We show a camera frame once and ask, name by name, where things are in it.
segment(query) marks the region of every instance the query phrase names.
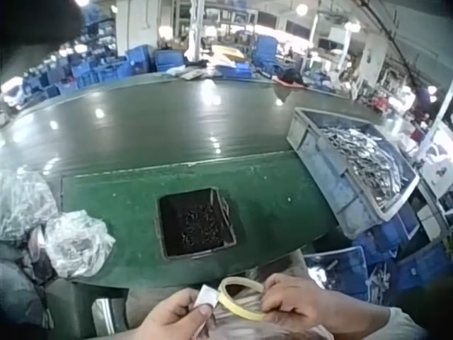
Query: fingernail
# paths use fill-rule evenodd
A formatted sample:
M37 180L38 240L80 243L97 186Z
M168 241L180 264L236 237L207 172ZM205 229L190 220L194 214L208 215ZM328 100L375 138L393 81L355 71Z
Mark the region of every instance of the fingernail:
M211 315L212 314L212 308L209 305L201 305L199 311L203 315Z

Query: sleeve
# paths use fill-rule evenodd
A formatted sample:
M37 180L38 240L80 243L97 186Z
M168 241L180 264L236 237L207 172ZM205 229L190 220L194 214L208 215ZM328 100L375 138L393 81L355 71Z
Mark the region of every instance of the sleeve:
M419 340L426 339L428 333L418 326L400 308L390 308L390 319L379 331L367 336L365 340Z

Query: workbench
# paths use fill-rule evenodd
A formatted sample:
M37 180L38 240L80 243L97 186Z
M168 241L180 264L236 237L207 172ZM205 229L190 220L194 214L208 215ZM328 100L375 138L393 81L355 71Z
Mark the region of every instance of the workbench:
M164 258L157 200L215 187L230 207L237 245L198 259ZM115 246L101 271L79 281L132 288L191 285L240 273L314 241L337 225L293 152L63 178L62 209L104 220Z

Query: window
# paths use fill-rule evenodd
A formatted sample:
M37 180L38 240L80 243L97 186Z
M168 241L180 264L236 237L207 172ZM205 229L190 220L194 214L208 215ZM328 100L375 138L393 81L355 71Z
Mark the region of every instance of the window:
M291 20L288 20L286 22L286 29L285 31L287 33L296 35L297 37L301 37L304 39L309 39L310 38L310 30L302 25L299 25L298 23L295 23Z
M277 16L259 11L256 23L261 26L275 28L277 26Z

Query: worker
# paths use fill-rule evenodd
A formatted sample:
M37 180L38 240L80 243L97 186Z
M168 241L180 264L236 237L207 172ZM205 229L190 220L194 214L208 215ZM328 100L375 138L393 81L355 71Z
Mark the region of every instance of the worker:
M206 337L214 329L213 311L208 305L189 311L196 297L196 290L181 290L159 303L137 329L108 339L191 340L200 329ZM335 339L412 340L427 335L399 308L372 305L284 274L266 280L261 309L265 322L293 334L322 325Z
M293 59L294 58L294 52L292 50L292 46L289 47L288 53L286 54L286 57Z

